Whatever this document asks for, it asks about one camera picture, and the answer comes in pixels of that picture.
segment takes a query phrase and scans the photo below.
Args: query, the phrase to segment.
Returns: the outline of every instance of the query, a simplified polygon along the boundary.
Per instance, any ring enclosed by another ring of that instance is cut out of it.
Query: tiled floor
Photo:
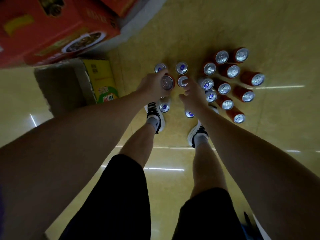
[[[245,46],[250,57],[241,68],[261,71],[266,82],[255,88],[249,104],[236,101],[247,116],[240,126],[289,154],[320,175],[320,81],[318,44],[320,0],[168,0],[147,26],[126,43],[107,54],[120,95],[134,91],[141,78],[165,62],[175,75],[179,61],[189,64],[196,78],[210,51]],[[51,118],[31,68],[0,71],[0,144],[13,140],[37,124]],[[166,128],[154,140],[154,150],[146,167],[184,171],[145,169],[149,189],[152,239],[170,239],[179,209],[192,187],[192,160],[187,135],[197,123],[187,119],[176,87],[171,110],[164,115]],[[119,142],[145,123],[143,109]],[[106,159],[119,151],[114,149]],[[103,168],[48,229],[50,239],[58,239],[67,222],[85,201]],[[252,214],[241,190],[224,168],[236,212]]]

